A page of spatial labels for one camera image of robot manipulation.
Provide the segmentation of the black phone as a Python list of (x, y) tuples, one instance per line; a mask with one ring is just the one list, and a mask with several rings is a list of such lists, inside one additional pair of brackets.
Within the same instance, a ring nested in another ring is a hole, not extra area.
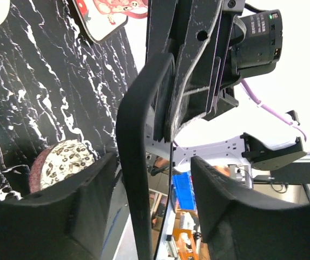
[(145, 127), (157, 90), (172, 82), (174, 57), (160, 53), (148, 60), (120, 103), (116, 141), (139, 259), (154, 258), (146, 168)]

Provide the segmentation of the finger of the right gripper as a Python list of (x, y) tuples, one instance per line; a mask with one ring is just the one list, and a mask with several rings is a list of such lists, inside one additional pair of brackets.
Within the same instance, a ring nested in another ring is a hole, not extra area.
[(148, 5), (146, 62), (165, 51), (172, 27), (176, 0), (152, 0)]

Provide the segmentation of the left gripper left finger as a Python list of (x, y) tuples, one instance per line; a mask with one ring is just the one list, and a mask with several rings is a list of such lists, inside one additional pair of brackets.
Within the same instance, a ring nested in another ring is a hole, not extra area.
[(0, 201), (0, 259), (99, 259), (117, 156), (22, 200)]

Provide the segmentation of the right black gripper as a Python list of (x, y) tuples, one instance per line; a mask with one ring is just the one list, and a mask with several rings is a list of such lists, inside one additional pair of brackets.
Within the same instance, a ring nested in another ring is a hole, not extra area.
[[(176, 59), (168, 117), (163, 130), (166, 142), (174, 140), (181, 119), (181, 103), (186, 84), (203, 54), (222, 10), (222, 1), (192, 1)], [(235, 17), (223, 69), (217, 100), (218, 110), (206, 115), (206, 120), (225, 113), (237, 106), (236, 100), (225, 99), (225, 93), (242, 79), (272, 72), (282, 50), (282, 16), (278, 9), (259, 10), (248, 8), (253, 14)]]

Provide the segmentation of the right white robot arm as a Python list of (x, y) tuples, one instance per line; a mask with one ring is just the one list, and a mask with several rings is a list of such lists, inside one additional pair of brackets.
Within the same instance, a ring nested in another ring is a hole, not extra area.
[[(259, 10), (245, 1), (178, 1), (162, 44), (155, 43), (159, 5), (152, 2), (147, 53), (172, 56), (157, 88), (155, 108), (144, 136), (148, 152), (166, 157), (170, 168), (185, 172), (193, 157), (213, 165), (246, 165), (258, 170), (282, 168), (306, 155), (306, 134), (295, 112), (281, 115), (260, 101), (246, 78), (272, 72), (282, 51), (279, 10)], [(276, 144), (264, 134), (242, 133), (228, 140), (193, 147), (175, 143), (179, 131), (195, 119), (212, 120), (238, 106), (233, 88), (242, 85), (257, 107), (282, 130)]]

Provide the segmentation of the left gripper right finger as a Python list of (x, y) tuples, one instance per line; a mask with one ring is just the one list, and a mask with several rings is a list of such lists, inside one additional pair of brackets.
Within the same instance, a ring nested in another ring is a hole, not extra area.
[(211, 259), (310, 259), (310, 203), (253, 190), (191, 159), (202, 240)]

